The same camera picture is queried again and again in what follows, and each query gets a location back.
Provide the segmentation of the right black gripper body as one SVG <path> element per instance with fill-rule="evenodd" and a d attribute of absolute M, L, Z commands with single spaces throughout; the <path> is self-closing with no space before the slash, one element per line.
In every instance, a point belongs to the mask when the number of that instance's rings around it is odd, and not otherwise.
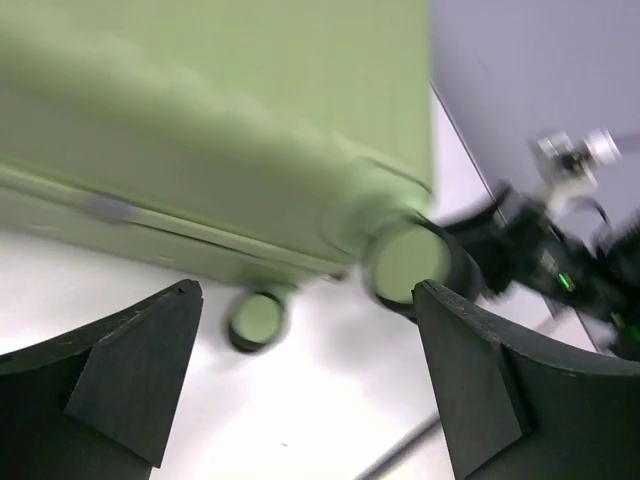
<path fill-rule="evenodd" d="M 566 236 L 549 220 L 543 205 L 526 198 L 509 220 L 496 215 L 515 193 L 507 182 L 498 193 L 443 225 L 453 240 L 452 262 L 444 285 L 459 296 L 474 300 L 483 293 L 503 294 L 520 283 L 551 300 L 573 300 L 575 286 L 555 266 L 544 265 L 544 256 L 566 250 Z"/>

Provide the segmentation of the green hard-shell suitcase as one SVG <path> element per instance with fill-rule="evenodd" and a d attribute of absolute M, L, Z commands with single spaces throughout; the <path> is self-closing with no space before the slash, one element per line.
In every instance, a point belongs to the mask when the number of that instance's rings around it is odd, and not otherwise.
<path fill-rule="evenodd" d="M 316 277 L 412 317 L 477 266 L 434 195 L 425 1 L 5 1 L 1 222 L 238 285 L 236 350 Z"/>

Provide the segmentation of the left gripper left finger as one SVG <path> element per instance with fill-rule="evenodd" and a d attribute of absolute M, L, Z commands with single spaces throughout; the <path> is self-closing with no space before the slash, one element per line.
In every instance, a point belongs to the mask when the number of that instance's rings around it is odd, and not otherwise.
<path fill-rule="evenodd" d="M 203 308 L 181 280 L 1 357 L 4 479 L 147 479 L 160 467 Z"/>

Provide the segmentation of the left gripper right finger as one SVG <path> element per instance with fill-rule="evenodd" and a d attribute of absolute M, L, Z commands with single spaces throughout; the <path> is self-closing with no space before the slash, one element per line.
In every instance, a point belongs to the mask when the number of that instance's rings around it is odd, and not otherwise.
<path fill-rule="evenodd" d="M 413 292 L 458 479 L 635 479 L 639 366 L 551 339 L 425 281 Z"/>

